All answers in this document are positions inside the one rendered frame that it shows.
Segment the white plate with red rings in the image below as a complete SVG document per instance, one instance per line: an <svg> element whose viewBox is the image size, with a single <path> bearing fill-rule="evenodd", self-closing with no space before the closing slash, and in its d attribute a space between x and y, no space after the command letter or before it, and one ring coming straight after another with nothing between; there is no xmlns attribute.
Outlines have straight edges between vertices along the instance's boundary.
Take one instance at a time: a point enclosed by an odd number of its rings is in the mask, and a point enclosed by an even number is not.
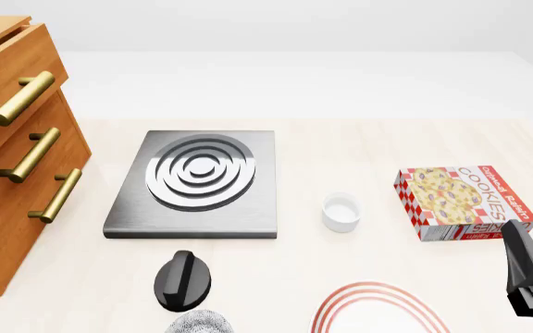
<svg viewBox="0 0 533 333"><path fill-rule="evenodd" d="M413 293L384 282L353 282L319 305L308 333L450 333Z"/></svg>

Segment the flat stove plate with rings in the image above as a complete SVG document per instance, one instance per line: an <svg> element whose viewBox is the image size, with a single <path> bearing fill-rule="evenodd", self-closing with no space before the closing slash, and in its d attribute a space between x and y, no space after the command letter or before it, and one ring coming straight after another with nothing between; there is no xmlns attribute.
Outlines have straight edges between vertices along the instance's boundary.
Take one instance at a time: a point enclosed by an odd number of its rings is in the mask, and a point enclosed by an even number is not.
<svg viewBox="0 0 533 333"><path fill-rule="evenodd" d="M150 130L105 220L109 239L274 239L275 133Z"/></svg>

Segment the red-white cookie box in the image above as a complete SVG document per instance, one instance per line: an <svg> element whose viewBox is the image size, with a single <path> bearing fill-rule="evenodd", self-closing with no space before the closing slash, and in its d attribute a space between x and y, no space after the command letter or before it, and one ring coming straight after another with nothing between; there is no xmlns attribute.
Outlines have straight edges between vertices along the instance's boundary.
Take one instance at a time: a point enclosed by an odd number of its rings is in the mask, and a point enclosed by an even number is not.
<svg viewBox="0 0 533 333"><path fill-rule="evenodd" d="M493 166L402 168L393 187L421 241L500 239L511 220L533 229L533 213Z"/></svg>

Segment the small white ramekin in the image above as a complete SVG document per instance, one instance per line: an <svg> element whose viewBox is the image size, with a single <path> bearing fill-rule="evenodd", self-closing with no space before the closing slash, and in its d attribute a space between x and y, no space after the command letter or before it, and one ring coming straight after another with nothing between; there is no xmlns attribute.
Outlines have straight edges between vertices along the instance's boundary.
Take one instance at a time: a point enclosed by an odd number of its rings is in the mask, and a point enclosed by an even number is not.
<svg viewBox="0 0 533 333"><path fill-rule="evenodd" d="M352 232L360 218L361 208L349 193L332 193L322 203L322 222L334 232Z"/></svg>

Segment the wooden lowest drawer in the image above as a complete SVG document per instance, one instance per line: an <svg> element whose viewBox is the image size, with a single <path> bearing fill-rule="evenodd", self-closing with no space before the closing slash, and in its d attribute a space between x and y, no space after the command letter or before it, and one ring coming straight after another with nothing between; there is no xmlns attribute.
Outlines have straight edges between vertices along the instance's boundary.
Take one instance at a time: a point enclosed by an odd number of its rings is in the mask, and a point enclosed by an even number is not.
<svg viewBox="0 0 533 333"><path fill-rule="evenodd" d="M62 182L55 179L54 181L59 183L59 188ZM6 286L14 277L44 227L44 222L36 218L28 218L27 214L26 219L17 227L0 227L0 296L6 290Z"/></svg>

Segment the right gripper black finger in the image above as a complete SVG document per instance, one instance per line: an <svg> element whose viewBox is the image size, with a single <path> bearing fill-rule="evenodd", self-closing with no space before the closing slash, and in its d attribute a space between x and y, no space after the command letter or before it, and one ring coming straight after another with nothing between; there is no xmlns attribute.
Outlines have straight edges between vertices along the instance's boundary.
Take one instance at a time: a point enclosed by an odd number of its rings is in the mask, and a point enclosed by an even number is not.
<svg viewBox="0 0 533 333"><path fill-rule="evenodd" d="M533 240L520 221L511 219L502 227L508 264L506 290L533 286Z"/></svg>

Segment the grey patterned bowl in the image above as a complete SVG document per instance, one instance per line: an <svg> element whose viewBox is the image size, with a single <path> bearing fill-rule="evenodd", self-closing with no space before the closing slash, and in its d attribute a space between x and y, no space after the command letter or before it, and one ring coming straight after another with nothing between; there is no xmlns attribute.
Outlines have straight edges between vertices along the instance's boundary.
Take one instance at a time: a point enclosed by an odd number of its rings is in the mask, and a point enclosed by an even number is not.
<svg viewBox="0 0 533 333"><path fill-rule="evenodd" d="M191 310L173 321L165 333L234 333L234 329L220 313Z"/></svg>

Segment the round black stove knob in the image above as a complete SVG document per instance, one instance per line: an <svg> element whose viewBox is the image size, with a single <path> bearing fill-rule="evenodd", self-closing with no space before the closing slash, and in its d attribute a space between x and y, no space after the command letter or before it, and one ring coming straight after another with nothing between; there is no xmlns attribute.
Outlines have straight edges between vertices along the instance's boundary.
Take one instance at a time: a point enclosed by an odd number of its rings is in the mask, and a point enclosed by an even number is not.
<svg viewBox="0 0 533 333"><path fill-rule="evenodd" d="M160 268L154 284L159 304L173 313L184 313L201 304L211 288L206 263L189 251L178 251Z"/></svg>

